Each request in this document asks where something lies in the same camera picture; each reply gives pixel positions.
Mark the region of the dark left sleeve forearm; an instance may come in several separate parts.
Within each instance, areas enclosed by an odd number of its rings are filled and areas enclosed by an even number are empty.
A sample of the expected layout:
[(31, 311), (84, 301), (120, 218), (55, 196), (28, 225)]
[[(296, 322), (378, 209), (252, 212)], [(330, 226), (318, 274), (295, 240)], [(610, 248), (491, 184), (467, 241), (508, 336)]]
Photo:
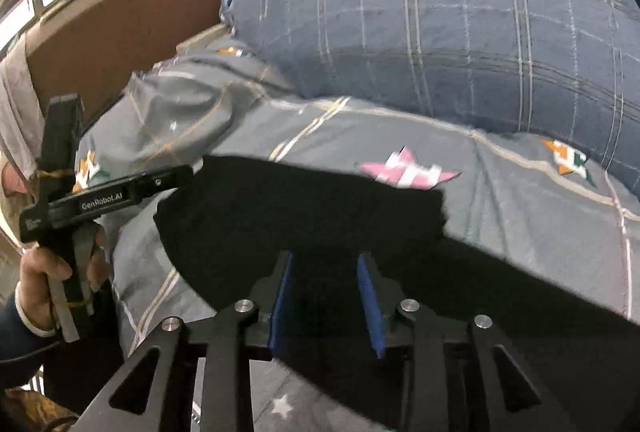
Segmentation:
[(24, 386), (58, 344), (56, 330), (42, 330), (27, 318), (17, 298), (18, 286), (1, 310), (1, 386)]

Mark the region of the bare left hand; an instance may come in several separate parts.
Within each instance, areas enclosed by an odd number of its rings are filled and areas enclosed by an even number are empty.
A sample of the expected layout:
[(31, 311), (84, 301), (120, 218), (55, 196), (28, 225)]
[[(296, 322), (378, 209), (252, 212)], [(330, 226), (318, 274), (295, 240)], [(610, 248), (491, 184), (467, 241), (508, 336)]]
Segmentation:
[[(97, 293), (113, 274), (105, 256), (106, 236), (102, 226), (96, 227), (94, 247), (84, 276)], [(15, 289), (15, 305), (26, 326), (38, 336), (49, 336), (55, 328), (55, 316), (49, 281), (64, 282), (72, 276), (72, 268), (55, 253), (39, 245), (28, 249), (21, 259), (20, 280)]]

